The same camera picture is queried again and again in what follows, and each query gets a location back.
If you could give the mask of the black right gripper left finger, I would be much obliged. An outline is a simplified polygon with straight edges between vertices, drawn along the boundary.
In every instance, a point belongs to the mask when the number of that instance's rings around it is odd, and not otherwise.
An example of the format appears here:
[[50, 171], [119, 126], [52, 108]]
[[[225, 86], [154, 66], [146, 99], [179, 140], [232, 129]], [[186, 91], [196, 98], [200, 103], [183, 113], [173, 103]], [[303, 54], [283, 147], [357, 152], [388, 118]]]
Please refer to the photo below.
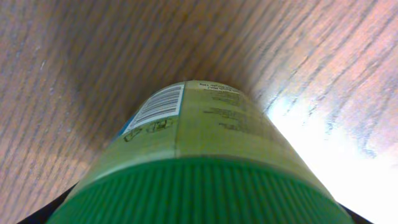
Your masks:
[[37, 210], [33, 214], [29, 215], [25, 219], [21, 220], [17, 224], [45, 224], [46, 221], [51, 217], [51, 215], [56, 211], [56, 209], [61, 206], [61, 204], [65, 201], [68, 197], [70, 192], [76, 186], [73, 185], [59, 197], [48, 203], [46, 206], [42, 207], [41, 209]]

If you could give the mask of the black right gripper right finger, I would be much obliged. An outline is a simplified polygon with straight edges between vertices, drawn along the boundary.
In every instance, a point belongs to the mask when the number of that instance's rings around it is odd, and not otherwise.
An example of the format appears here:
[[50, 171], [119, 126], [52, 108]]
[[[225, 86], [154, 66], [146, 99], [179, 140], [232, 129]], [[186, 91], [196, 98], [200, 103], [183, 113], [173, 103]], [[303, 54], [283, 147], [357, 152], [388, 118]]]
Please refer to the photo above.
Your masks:
[[345, 207], [343, 204], [339, 203], [339, 205], [345, 210], [345, 212], [351, 217], [355, 224], [373, 224], [369, 220], [365, 219], [361, 215], [358, 215], [354, 211], [350, 210], [349, 208]]

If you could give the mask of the green lid jar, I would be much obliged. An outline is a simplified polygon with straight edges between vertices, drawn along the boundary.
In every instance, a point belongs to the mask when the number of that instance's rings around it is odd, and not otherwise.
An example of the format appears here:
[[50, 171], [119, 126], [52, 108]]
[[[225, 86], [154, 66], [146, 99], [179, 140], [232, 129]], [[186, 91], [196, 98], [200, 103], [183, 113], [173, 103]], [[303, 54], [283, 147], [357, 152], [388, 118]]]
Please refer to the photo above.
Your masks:
[[351, 223], [242, 92], [161, 89], [105, 149], [50, 223]]

